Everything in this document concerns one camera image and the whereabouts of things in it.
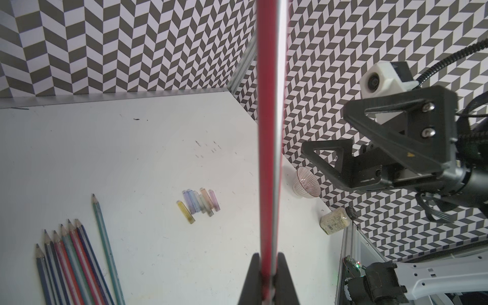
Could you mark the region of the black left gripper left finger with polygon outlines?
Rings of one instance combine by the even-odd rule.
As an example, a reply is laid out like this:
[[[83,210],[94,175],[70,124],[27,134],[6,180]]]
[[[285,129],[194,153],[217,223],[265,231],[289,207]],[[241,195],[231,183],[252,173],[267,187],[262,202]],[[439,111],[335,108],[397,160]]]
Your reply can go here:
[[[238,305],[261,305],[262,284],[261,258],[259,253],[255,253],[250,260]]]

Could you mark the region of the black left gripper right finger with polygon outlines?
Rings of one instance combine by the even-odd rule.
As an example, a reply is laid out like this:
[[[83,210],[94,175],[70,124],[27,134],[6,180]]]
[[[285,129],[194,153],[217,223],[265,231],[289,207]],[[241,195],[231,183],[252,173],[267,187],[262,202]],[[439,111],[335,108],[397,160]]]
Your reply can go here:
[[[292,281],[284,253],[277,255],[277,272],[274,276],[275,295],[274,303],[277,305],[299,305],[299,299]]]

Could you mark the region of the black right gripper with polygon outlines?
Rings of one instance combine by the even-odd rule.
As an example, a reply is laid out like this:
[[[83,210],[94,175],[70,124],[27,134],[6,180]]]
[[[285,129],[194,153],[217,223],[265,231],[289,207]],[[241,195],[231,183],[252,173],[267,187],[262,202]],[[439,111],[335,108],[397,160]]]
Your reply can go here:
[[[344,191],[459,191],[469,182],[469,168],[455,161],[457,101],[442,86],[352,100],[343,118],[379,147],[362,146],[354,156],[351,139],[306,141],[301,153]],[[400,113],[400,130],[367,117],[394,112]]]

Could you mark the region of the green tinted pencil cap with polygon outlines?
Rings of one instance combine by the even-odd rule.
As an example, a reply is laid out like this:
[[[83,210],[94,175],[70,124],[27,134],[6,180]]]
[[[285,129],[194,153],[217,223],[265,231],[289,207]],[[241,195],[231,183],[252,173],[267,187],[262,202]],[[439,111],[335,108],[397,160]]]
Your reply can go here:
[[[214,213],[213,213],[213,211],[212,211],[212,207],[211,207],[211,206],[208,204],[208,202],[207,202],[207,201],[205,201],[205,200],[203,201],[203,204],[204,204],[204,206],[205,206],[205,209],[206,209],[206,211],[207,211],[208,216],[209,216],[209,217],[212,217],[212,216],[214,215]]]

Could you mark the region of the pink purple pencil cap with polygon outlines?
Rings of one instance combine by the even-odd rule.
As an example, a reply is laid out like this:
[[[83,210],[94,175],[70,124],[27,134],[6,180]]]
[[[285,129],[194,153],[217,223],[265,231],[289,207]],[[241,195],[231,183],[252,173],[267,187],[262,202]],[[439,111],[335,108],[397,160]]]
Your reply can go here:
[[[211,202],[212,202],[212,205],[213,205],[213,208],[216,212],[220,211],[221,208],[219,206],[219,203],[218,203],[218,200],[217,200],[217,197],[216,197],[216,194],[214,193],[213,190],[209,189],[208,190],[208,194],[210,196],[210,199],[211,199]]]

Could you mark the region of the yellow pencil cap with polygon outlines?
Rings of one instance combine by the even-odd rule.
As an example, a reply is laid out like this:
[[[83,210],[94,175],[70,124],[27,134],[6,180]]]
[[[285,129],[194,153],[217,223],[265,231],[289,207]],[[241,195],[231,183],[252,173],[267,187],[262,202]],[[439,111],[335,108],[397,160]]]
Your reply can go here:
[[[184,215],[186,220],[190,224],[193,224],[195,222],[195,219],[194,219],[193,215],[191,214],[191,212],[189,211],[189,209],[187,208],[187,206],[180,200],[177,201],[177,206],[179,207],[180,211],[182,212],[182,214]]]

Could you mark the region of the red pencil blue cap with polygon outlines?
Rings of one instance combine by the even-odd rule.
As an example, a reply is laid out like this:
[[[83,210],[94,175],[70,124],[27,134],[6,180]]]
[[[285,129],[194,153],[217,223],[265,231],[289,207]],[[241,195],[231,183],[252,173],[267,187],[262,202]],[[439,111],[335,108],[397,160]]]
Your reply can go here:
[[[80,262],[81,268],[83,270],[86,282],[91,292],[91,298],[94,301],[94,304],[106,304],[104,295],[99,287],[95,274],[92,270],[92,267],[88,261],[88,257],[85,253],[85,249],[81,243],[81,239],[78,235],[78,232],[75,226],[72,224],[70,220],[68,220],[68,230],[74,245],[78,260]]]

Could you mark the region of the teal pencil clear cap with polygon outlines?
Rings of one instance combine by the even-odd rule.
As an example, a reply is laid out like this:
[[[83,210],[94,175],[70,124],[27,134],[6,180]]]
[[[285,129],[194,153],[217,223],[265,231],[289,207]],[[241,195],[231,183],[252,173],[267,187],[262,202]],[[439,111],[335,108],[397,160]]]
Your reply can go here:
[[[84,304],[95,304],[90,288],[87,284],[85,274],[78,260],[78,256],[74,248],[74,245],[72,243],[71,237],[67,229],[62,224],[60,225],[60,230],[61,230],[62,241],[64,243],[67,256],[69,258],[69,262],[71,264],[71,268],[73,270],[74,277],[76,279],[76,283],[78,285],[78,288],[80,289],[83,302]]]

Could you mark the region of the dark blue pencil purple cap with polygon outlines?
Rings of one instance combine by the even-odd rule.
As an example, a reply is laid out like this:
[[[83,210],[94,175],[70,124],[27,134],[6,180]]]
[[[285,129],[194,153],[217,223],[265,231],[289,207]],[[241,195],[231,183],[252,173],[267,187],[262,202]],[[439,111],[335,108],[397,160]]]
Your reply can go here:
[[[50,278],[47,270],[47,262],[43,251],[41,250],[40,246],[37,244],[35,248],[35,256],[36,256],[36,266],[38,269],[39,279],[41,282],[41,287],[44,295],[44,301],[47,305],[55,305],[55,295],[52,292],[52,288],[50,286]]]

